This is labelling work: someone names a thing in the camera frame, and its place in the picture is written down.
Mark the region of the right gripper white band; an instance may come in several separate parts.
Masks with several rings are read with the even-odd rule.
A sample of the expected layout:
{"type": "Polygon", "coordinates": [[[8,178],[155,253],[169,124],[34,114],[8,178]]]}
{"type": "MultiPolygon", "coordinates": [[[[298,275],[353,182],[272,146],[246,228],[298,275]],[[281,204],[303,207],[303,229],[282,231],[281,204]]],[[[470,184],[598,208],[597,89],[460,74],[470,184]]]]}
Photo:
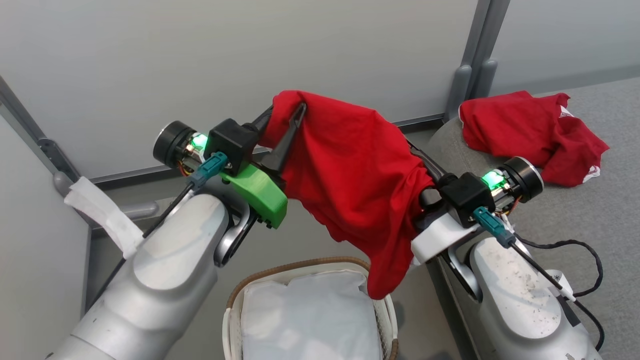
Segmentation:
{"type": "MultiPolygon", "coordinates": [[[[407,143],[412,155],[422,160],[429,176],[434,182],[439,182],[446,171],[411,141],[407,143]]],[[[421,191],[420,207],[434,212],[419,224],[420,232],[411,242],[411,250],[417,262],[429,262],[482,231],[492,235],[503,248],[510,248],[515,243],[515,233],[506,225],[506,217],[517,205],[530,201],[544,191],[541,174],[528,160],[516,156],[484,175],[477,176],[489,186],[495,210],[478,207],[473,212],[475,223],[470,228],[464,228],[458,223],[455,210],[442,199],[438,189],[426,187],[421,191]]]]}

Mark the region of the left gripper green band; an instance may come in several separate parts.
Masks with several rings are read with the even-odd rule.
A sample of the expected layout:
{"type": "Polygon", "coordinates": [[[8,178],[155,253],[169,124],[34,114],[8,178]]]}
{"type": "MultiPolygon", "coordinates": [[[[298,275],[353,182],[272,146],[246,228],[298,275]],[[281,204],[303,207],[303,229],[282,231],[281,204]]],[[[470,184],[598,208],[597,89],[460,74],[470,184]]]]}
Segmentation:
{"type": "MultiPolygon", "coordinates": [[[[270,105],[248,124],[248,128],[262,136],[273,111],[274,105],[270,105]]],[[[226,173],[231,164],[224,153],[217,152],[208,159],[204,158],[209,133],[197,132],[178,120],[160,131],[153,146],[153,157],[165,166],[181,171],[186,177],[186,192],[197,193],[210,179],[220,177],[231,184],[235,193],[247,202],[261,221],[278,228],[286,216],[288,199],[268,174],[281,174],[285,169],[306,111],[307,104],[300,102],[288,120],[288,130],[272,151],[262,158],[262,169],[250,161],[235,177],[231,176],[226,173]]]]}

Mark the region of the red shirt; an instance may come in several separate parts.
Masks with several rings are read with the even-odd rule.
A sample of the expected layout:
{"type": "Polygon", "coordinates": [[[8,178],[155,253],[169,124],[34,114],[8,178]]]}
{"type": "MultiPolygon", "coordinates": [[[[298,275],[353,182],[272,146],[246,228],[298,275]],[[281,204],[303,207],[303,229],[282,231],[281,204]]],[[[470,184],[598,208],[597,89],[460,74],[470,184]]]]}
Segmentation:
{"type": "Polygon", "coordinates": [[[307,110],[282,171],[285,194],[370,260],[368,296],[381,300],[409,271],[420,194],[434,187],[401,130],[374,109],[288,89],[272,100],[260,140],[274,148],[298,105],[307,110]]]}
{"type": "Polygon", "coordinates": [[[522,157],[542,180],[573,188],[601,175],[609,146],[568,110],[569,96],[527,91],[464,101],[458,116],[472,150],[497,158],[522,157]]]}

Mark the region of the white basket liner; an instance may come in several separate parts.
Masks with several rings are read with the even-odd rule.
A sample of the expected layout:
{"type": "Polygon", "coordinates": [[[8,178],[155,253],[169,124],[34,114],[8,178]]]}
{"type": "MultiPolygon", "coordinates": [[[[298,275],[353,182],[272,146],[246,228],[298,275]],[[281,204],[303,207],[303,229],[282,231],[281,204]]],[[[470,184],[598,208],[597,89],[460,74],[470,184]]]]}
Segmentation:
{"type": "Polygon", "coordinates": [[[383,360],[365,275],[352,270],[248,285],[242,360],[383,360]]]}

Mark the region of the white tape strip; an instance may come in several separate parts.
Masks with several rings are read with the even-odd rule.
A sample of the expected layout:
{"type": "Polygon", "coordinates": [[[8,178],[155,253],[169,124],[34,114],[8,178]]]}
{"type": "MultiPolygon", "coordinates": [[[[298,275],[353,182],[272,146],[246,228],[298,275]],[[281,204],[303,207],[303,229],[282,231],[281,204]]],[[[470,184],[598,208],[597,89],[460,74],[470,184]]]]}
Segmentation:
{"type": "Polygon", "coordinates": [[[82,212],[102,226],[110,239],[122,251],[124,259],[132,258],[143,242],[143,232],[105,192],[86,177],[70,186],[64,198],[69,207],[82,212]]]}

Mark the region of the white laundry basket brown rim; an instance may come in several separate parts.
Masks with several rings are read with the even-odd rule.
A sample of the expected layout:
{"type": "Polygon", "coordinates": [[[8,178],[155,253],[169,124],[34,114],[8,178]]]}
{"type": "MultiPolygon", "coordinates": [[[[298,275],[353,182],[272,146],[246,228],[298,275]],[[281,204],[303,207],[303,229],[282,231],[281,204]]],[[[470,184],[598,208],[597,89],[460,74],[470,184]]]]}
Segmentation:
{"type": "MultiPolygon", "coordinates": [[[[240,281],[231,292],[222,317],[222,348],[225,360],[246,360],[243,353],[242,311],[247,287],[270,281],[288,285],[296,278],[342,271],[356,272],[368,279],[370,264],[353,256],[321,257],[264,269],[240,281]]],[[[393,297],[387,294],[381,300],[373,300],[372,307],[381,360],[398,360],[399,324],[393,297]]]]}

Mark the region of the rounded grey post foot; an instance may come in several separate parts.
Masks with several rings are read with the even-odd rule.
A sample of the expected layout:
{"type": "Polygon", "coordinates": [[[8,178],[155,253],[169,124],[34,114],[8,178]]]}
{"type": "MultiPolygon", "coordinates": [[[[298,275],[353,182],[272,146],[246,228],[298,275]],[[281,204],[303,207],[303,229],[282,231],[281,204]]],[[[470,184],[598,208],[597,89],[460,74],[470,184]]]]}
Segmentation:
{"type": "Polygon", "coordinates": [[[63,199],[66,198],[71,191],[70,187],[81,178],[82,176],[76,178],[76,180],[71,180],[71,178],[62,171],[55,171],[55,173],[52,174],[54,188],[63,199]]]}

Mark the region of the grey partition corner post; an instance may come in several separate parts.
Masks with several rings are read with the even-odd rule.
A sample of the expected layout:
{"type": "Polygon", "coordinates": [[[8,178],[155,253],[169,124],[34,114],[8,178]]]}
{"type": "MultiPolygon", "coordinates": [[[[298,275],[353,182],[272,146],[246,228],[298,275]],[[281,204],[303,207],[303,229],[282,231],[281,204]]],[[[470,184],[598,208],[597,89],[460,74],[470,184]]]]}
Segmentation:
{"type": "Polygon", "coordinates": [[[66,173],[71,180],[76,180],[80,177],[80,173],[73,166],[71,160],[58,146],[57,142],[45,135],[2,76],[0,76],[0,104],[5,106],[14,120],[25,131],[25,134],[37,145],[39,152],[47,158],[47,162],[54,167],[53,174],[56,171],[60,171],[66,173]]]}

